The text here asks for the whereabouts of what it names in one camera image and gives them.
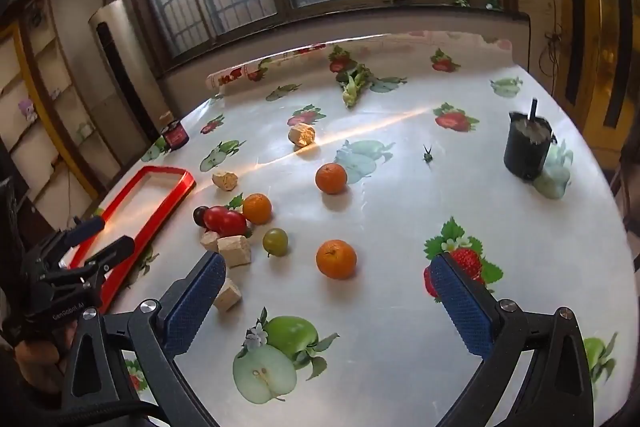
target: black straw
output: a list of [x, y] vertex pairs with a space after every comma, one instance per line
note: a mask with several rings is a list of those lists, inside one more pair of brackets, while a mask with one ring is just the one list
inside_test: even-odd
[[531, 112], [529, 113], [529, 121], [533, 122], [536, 119], [536, 108], [538, 107], [538, 99], [534, 98], [531, 102]]

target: red tray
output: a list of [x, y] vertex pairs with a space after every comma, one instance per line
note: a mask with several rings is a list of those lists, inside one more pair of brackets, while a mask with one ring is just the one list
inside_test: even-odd
[[[124, 282], [127, 275], [129, 274], [129, 270], [135, 264], [140, 253], [145, 250], [146, 245], [148, 245], [149, 241], [156, 235], [156, 232], [162, 227], [164, 222], [171, 216], [171, 213], [176, 209], [176, 207], [182, 202], [182, 200], [191, 192], [191, 189], [195, 186], [196, 182], [193, 179], [193, 176], [189, 171], [185, 169], [179, 169], [177, 167], [157, 167], [153, 165], [145, 166], [140, 169], [135, 176], [130, 179], [129, 183], [127, 183], [124, 188], [120, 191], [120, 193], [116, 196], [116, 198], [111, 201], [109, 206], [102, 213], [102, 219], [104, 219], [106, 226], [108, 226], [109, 219], [115, 213], [118, 206], [129, 196], [131, 191], [138, 185], [146, 175], [148, 174], [178, 174], [180, 179], [177, 184], [171, 189], [169, 194], [162, 200], [162, 203], [156, 208], [151, 217], [147, 220], [147, 222], [142, 226], [140, 231], [137, 233], [136, 237], [134, 237], [135, 248], [133, 254], [118, 264], [111, 272], [108, 274], [107, 279], [102, 284], [102, 306], [100, 308], [101, 312], [106, 312], [116, 295], [120, 285]], [[70, 267], [76, 268], [81, 266], [84, 263], [84, 260], [88, 257], [87, 253], [89, 252], [92, 244], [99, 237], [100, 234], [94, 235], [91, 239], [87, 239], [84, 243], [81, 243], [78, 247], [78, 250], [73, 256], [71, 260]]]

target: red tomato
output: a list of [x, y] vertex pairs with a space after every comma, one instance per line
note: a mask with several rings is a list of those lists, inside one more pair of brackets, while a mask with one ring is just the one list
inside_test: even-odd
[[204, 216], [202, 217], [204, 226], [207, 227], [207, 230], [220, 233], [220, 225], [222, 224], [222, 219], [227, 212], [228, 210], [226, 207], [221, 206], [220, 204], [208, 208], [204, 211]]
[[222, 237], [230, 237], [231, 235], [242, 235], [246, 232], [246, 219], [235, 210], [228, 210], [222, 217], [220, 229], [217, 232]]

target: printed green apple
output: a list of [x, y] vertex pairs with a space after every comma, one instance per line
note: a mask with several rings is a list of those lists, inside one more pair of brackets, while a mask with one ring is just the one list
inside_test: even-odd
[[267, 332], [267, 344], [279, 349], [294, 362], [296, 369], [309, 363], [310, 358], [296, 360], [296, 354], [318, 341], [318, 330], [308, 320], [301, 317], [273, 317], [264, 326]]
[[267, 403], [289, 394], [298, 377], [293, 363], [273, 346], [260, 346], [239, 353], [233, 363], [234, 382], [240, 394], [251, 403]]

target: dark cherry tomato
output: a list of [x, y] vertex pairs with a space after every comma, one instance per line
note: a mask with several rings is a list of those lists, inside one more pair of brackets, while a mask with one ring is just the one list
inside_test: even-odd
[[243, 235], [246, 232], [246, 219], [235, 210], [228, 210], [222, 217], [220, 229], [217, 232], [222, 237], [230, 237], [231, 235]]
[[207, 227], [207, 230], [212, 230], [213, 232], [220, 233], [220, 225], [222, 225], [222, 218], [228, 212], [226, 207], [217, 204], [216, 206], [212, 206], [204, 211], [204, 215], [202, 217], [204, 221], [204, 226]]
[[193, 220], [199, 227], [204, 227], [204, 213], [208, 208], [208, 206], [199, 206], [193, 211]]

